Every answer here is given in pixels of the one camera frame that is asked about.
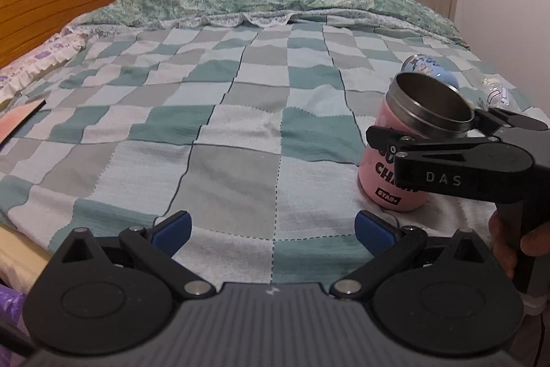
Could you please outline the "person's hand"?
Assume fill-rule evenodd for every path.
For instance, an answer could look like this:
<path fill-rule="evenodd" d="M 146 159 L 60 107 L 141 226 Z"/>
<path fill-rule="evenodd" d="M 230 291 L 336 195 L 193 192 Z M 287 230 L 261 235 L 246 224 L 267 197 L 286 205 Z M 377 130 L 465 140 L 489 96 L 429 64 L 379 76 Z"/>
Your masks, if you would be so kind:
<path fill-rule="evenodd" d="M 504 269 L 506 275 L 513 279 L 517 264 L 517 248 L 532 257 L 545 256 L 550 251 L 549 223 L 521 238 L 519 243 L 513 242 L 512 230 L 500 213 L 495 211 L 488 221 L 488 231 L 492 238 L 492 250 L 496 259 Z"/>

